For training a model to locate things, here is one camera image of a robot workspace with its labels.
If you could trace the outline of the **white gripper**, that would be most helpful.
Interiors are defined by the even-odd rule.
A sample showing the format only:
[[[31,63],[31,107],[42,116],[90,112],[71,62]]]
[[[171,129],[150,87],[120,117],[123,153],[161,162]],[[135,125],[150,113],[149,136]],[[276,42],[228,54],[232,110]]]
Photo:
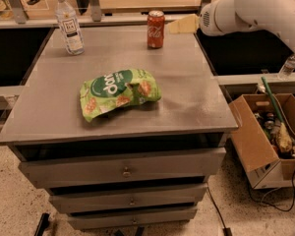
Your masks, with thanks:
[[[199,17],[188,15],[168,25],[170,33],[194,33],[199,27]],[[237,31],[249,31],[235,11],[234,0],[217,0],[205,5],[200,13],[200,29],[208,36],[221,36]]]

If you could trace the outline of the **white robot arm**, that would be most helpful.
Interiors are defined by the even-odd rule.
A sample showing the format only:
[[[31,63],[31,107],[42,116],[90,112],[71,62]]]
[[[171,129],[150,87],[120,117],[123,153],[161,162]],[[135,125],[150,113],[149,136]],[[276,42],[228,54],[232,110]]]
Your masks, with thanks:
[[[216,0],[200,14],[188,15],[167,25],[170,33],[200,29],[207,36],[266,30],[295,54],[295,0]]]

